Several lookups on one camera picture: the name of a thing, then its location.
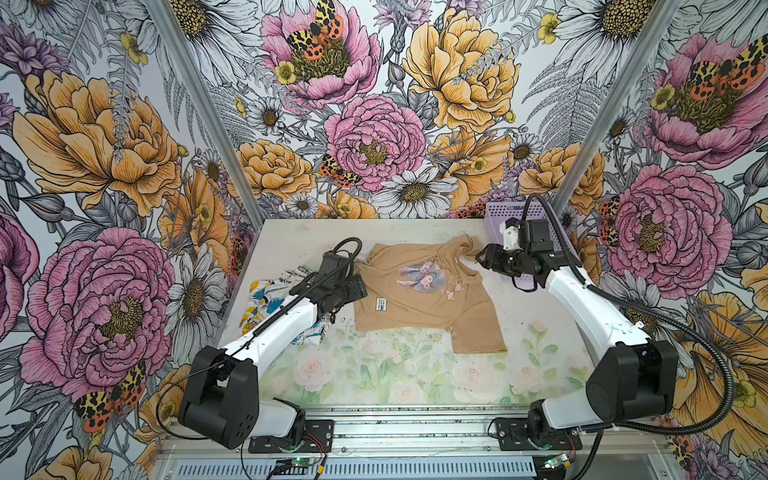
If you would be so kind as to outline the lavender plastic basket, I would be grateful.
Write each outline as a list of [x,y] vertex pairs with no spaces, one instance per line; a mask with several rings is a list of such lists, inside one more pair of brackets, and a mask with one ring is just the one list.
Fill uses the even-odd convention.
[[[521,219],[523,217],[524,204],[524,201],[488,202],[486,204],[484,226],[490,243],[503,244],[503,231],[506,229],[506,222],[510,218]],[[526,218],[528,220],[547,220],[550,226],[550,237],[554,243],[555,249],[557,251],[562,249],[559,238],[556,235],[556,233],[560,231],[565,240],[565,247],[575,258],[578,258],[569,237],[562,231],[561,225],[557,221],[549,219],[544,208],[538,201],[532,201],[532,204],[527,211]],[[521,290],[531,290],[538,287],[538,284],[531,275],[521,275],[520,277],[507,277],[501,275],[501,277],[504,281]]]

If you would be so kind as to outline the printed white blue yellow shorts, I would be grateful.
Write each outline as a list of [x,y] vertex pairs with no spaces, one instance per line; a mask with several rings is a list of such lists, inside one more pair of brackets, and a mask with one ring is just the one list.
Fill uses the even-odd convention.
[[[304,267],[297,267],[294,270],[284,271],[274,279],[253,281],[250,284],[248,305],[239,324],[241,333],[247,335],[280,307],[286,305],[291,299],[290,290],[314,275],[314,272]],[[298,335],[292,344],[319,346],[329,326],[330,323],[325,319],[317,321]]]

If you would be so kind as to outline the beige garment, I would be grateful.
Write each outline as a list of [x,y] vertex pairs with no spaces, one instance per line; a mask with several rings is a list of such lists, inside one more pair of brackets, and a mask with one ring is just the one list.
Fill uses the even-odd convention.
[[464,264],[480,250],[466,234],[443,244],[374,245],[356,264],[367,291],[354,303],[356,329],[440,329],[456,354],[504,352],[494,303],[480,273]]

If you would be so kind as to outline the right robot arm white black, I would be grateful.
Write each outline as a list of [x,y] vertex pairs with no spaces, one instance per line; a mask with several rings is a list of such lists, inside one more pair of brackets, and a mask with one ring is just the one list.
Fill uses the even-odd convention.
[[511,279],[531,276],[573,317],[595,363],[580,390],[531,405],[529,441],[545,447],[551,435],[668,413],[679,360],[671,343],[631,323],[568,250],[556,249],[547,220],[510,218],[500,233],[502,243],[483,248],[477,262]]

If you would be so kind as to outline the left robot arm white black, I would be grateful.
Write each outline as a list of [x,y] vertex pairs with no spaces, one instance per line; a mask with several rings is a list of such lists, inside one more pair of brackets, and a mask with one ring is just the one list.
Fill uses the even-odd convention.
[[290,448],[305,436],[304,411],[287,401],[262,400],[260,381],[277,357],[323,318],[367,295],[355,256],[328,251],[320,270],[293,286],[283,303],[251,332],[194,357],[178,422],[227,449],[252,437],[280,439]]

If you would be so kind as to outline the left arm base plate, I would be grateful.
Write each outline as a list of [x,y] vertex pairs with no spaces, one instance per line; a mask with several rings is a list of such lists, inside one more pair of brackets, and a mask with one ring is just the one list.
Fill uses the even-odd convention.
[[335,422],[308,420],[302,438],[251,437],[247,451],[251,454],[329,453],[332,450]]

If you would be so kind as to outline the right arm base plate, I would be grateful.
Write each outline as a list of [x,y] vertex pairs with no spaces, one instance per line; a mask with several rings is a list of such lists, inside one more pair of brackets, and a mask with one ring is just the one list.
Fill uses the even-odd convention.
[[530,427],[522,417],[496,417],[486,432],[498,442],[501,451],[579,451],[583,448],[576,430],[554,430],[547,424]]

